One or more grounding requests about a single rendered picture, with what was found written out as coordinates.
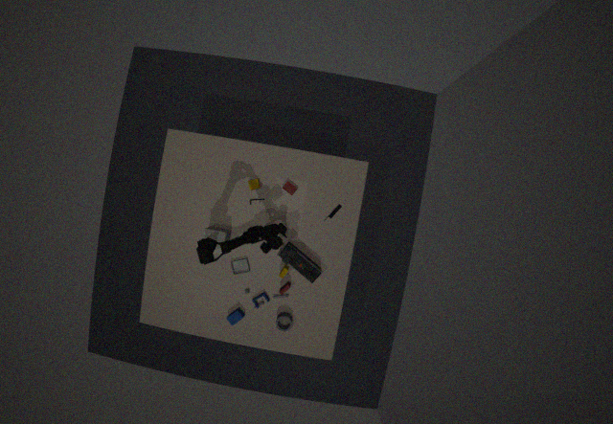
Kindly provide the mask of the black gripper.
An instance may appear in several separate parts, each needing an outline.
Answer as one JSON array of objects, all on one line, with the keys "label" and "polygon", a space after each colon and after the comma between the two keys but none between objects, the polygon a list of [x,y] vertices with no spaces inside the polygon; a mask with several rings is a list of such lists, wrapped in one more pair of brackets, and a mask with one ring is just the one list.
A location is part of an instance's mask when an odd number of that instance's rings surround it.
[{"label": "black gripper", "polygon": [[[284,226],[283,223],[280,223],[279,225],[279,234],[283,235],[284,237],[286,237],[285,232],[287,231],[287,228]],[[272,236],[272,235],[271,235]],[[268,236],[265,241],[270,240],[271,236]],[[287,237],[286,237],[287,238]],[[265,242],[262,243],[262,245],[260,246],[261,250],[264,253],[267,253],[268,251],[272,250],[272,248],[270,247],[270,245],[268,243],[265,244]]]}]

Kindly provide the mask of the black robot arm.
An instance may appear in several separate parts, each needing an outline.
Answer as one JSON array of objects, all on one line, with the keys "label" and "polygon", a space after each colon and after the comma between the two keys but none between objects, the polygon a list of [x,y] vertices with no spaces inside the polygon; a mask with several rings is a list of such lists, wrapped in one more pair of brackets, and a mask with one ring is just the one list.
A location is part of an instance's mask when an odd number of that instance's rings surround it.
[{"label": "black robot arm", "polygon": [[[279,226],[277,224],[267,225],[267,226],[254,226],[249,228],[247,232],[243,234],[243,236],[238,236],[231,240],[226,240],[223,242],[217,242],[209,237],[206,239],[201,239],[197,242],[198,247],[196,247],[198,258],[200,264],[208,264],[213,261],[220,259],[223,255],[230,253],[231,250],[245,244],[245,243],[258,243],[264,241],[268,236],[271,236],[270,240],[267,240],[266,243],[270,245],[273,250],[278,250],[282,246],[282,239],[276,234],[279,233]],[[259,238],[261,240],[259,240]],[[214,258],[213,252],[216,248],[216,244],[220,245],[222,254],[218,258]]]}]

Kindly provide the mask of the olive yellow block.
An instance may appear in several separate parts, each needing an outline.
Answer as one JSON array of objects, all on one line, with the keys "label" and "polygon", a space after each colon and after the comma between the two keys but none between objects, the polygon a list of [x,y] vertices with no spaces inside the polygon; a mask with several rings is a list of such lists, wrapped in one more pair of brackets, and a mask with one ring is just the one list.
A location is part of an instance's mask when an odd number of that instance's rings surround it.
[{"label": "olive yellow block", "polygon": [[288,268],[289,268],[289,267],[288,267],[287,265],[285,265],[285,266],[284,266],[284,268],[282,269],[282,271],[281,271],[281,272],[280,272],[280,274],[279,274],[279,277],[280,277],[280,278],[282,278],[282,279],[284,278],[284,276],[285,276],[286,272],[288,271]]},{"label": "olive yellow block", "polygon": [[248,186],[249,186],[249,190],[260,189],[259,179],[249,180]]}]

